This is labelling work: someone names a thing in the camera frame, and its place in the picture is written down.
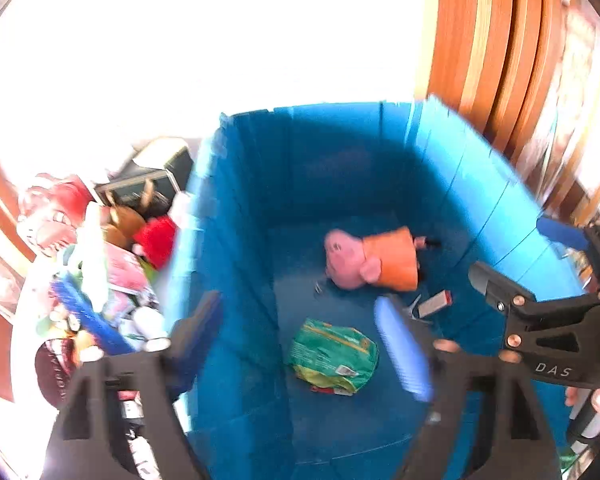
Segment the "plastic bag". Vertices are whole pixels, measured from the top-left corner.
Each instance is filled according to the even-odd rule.
[[[332,388],[329,393],[350,395],[374,374],[378,347],[355,328],[308,318],[294,337],[288,364],[298,378],[318,388]]]

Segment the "blue brush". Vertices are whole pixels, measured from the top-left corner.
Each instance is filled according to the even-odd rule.
[[[411,392],[421,402],[431,402],[434,390],[429,374],[429,359],[422,347],[422,341],[417,341],[418,335],[414,336],[406,325],[407,322],[419,322],[405,320],[396,307],[397,304],[390,298],[377,298],[374,308],[376,327],[394,364],[402,388]]]
[[[91,301],[76,286],[68,272],[62,273],[51,283],[58,300],[74,314],[80,325],[98,341],[107,355],[131,354],[134,348],[114,328],[96,314]]]

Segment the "metal screw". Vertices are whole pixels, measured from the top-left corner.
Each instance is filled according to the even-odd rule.
[[[507,345],[517,348],[522,344],[522,338],[518,334],[511,334],[507,337]]]

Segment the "small box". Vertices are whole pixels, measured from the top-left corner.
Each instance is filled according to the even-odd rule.
[[[418,314],[420,318],[427,317],[450,304],[452,304],[451,291],[443,290],[421,303],[418,306]]]

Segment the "pink toy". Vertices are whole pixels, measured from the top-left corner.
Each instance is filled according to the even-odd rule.
[[[438,245],[425,237],[413,238],[406,227],[365,238],[330,231],[324,239],[326,273],[340,288],[353,290],[365,283],[399,292],[418,287],[416,249]]]
[[[18,197],[17,231],[45,256],[54,256],[75,244],[75,230],[93,197],[77,175],[59,179],[39,173],[33,184]]]
[[[136,256],[114,244],[105,243],[109,286],[123,292],[140,292],[149,286]]]

